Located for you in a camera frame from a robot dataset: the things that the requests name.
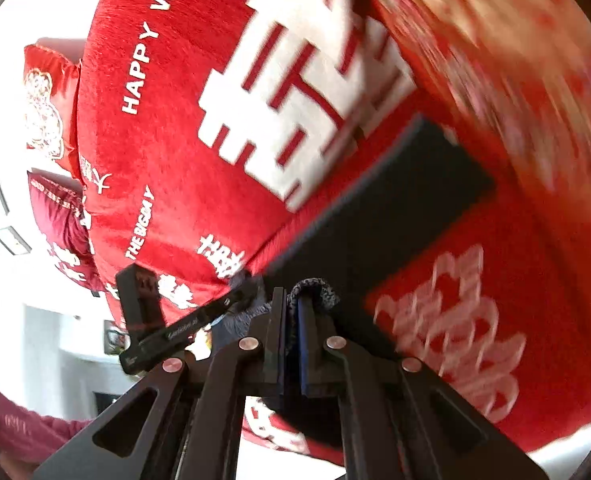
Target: red bedding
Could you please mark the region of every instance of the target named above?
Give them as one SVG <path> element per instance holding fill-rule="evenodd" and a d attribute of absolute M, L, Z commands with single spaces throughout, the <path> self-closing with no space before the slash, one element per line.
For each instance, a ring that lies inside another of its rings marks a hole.
<path fill-rule="evenodd" d="M 175 321 L 261 273 L 418 111 L 453 123 L 368 0 L 101 0 L 78 130 L 103 282 L 153 269 Z M 495 193 L 365 308 L 530 450 L 591 421 L 591 320 L 511 168 L 469 152 Z"/>

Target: silver screw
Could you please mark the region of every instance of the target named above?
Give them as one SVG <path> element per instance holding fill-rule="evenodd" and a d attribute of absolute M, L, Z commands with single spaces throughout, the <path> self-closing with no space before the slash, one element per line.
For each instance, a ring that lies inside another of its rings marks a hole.
<path fill-rule="evenodd" d="M 327 346 L 329 348 L 333 348 L 334 350 L 340 350 L 345 348 L 347 345 L 347 340 L 339 335 L 332 335 L 330 338 L 327 339 Z"/>
<path fill-rule="evenodd" d="M 416 359 L 415 357 L 407 357 L 406 359 L 402 360 L 402 369 L 406 372 L 411 372 L 414 374 L 422 370 L 422 361 Z"/>
<path fill-rule="evenodd" d="M 177 357 L 169 357 L 168 359 L 165 359 L 162 363 L 162 370 L 168 374 L 179 372 L 182 370 L 182 359 L 178 359 Z"/>
<path fill-rule="evenodd" d="M 255 337 L 243 337 L 242 339 L 240 339 L 238 346 L 242 350 L 255 350 L 256 348 L 258 348 L 259 344 L 260 343 Z"/>

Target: maroon pillow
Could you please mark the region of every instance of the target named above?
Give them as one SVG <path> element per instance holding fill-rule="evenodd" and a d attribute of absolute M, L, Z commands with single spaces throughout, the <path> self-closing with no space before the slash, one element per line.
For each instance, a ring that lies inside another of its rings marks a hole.
<path fill-rule="evenodd" d="M 84 225 L 82 196 L 31 171 L 27 175 L 33 216 L 54 265 L 78 285 L 104 290 Z"/>

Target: red velvet fabric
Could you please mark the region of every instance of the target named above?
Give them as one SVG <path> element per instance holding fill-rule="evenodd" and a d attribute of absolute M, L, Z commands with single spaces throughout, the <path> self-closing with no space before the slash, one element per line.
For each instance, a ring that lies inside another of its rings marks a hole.
<path fill-rule="evenodd" d="M 109 290 L 128 264 L 149 267 L 173 322 L 228 290 L 238 264 L 261 273 L 414 113 L 453 125 L 430 95 L 412 91 L 377 13 L 347 1 L 100 1 L 79 144 Z M 365 308 L 389 296 L 377 322 L 406 351 L 431 349 L 437 370 L 530 450 L 591 421 L 591 316 L 507 158 L 466 147 L 495 194 L 383 276 Z M 418 287 L 436 261 L 452 277 L 440 274 L 430 290 L 442 292 L 439 309 L 419 322 L 419 292 L 429 289 Z M 414 292 L 416 310 L 400 303 Z M 110 305 L 120 320 L 117 300 Z"/>
<path fill-rule="evenodd" d="M 54 265 L 78 285 L 103 290 L 89 233 L 83 225 L 85 215 L 80 194 L 38 174 L 30 171 L 27 174 L 33 216 Z"/>
<path fill-rule="evenodd" d="M 27 147 L 82 181 L 78 162 L 77 101 L 80 68 L 49 48 L 24 48 Z"/>

